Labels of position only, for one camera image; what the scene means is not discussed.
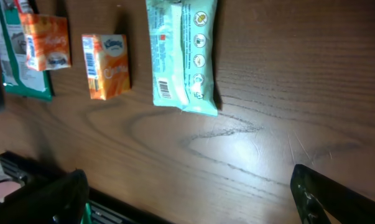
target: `wood grain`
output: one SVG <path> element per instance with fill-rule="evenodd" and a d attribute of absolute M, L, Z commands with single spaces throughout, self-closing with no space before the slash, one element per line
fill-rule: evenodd
<path fill-rule="evenodd" d="M 152 105 L 145 3 L 37 1 L 68 14 L 73 66 L 52 103 L 7 96 L 0 152 L 83 169 L 92 187 L 174 223 L 298 223 L 305 164 L 375 200 L 375 0 L 220 0 L 217 118 Z M 81 35 L 127 34 L 132 91 L 90 100 Z"/>

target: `light blue packet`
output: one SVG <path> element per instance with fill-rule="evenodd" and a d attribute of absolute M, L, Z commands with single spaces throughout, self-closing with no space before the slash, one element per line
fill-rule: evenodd
<path fill-rule="evenodd" d="M 156 106 L 218 115 L 212 30 L 217 0 L 146 0 Z"/>

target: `small carton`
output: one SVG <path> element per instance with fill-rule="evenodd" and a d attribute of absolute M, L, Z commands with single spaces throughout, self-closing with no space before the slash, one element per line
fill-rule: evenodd
<path fill-rule="evenodd" d="M 92 99 L 108 100 L 131 89 L 125 35 L 82 35 Z"/>
<path fill-rule="evenodd" d="M 20 13 L 27 41 L 27 67 L 36 71 L 71 67 L 67 19 Z"/>

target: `circular icon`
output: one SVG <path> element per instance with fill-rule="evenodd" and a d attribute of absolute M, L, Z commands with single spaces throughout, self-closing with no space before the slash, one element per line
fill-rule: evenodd
<path fill-rule="evenodd" d="M 194 45 L 198 48 L 204 47 L 206 44 L 206 37 L 204 34 L 197 34 L 194 36 Z"/>
<path fill-rule="evenodd" d="M 195 74 L 193 76 L 193 83 L 194 84 L 199 84 L 199 85 L 203 85 L 204 84 L 204 81 L 205 81 L 205 78 L 202 74 Z"/>
<path fill-rule="evenodd" d="M 205 12 L 198 12 L 194 15 L 194 23 L 197 26 L 205 26 L 206 22 L 208 22 L 208 17 L 206 16 Z"/>
<path fill-rule="evenodd" d="M 194 56 L 194 64 L 197 66 L 197 68 L 201 68 L 205 65 L 205 57 L 202 55 L 196 55 Z"/>

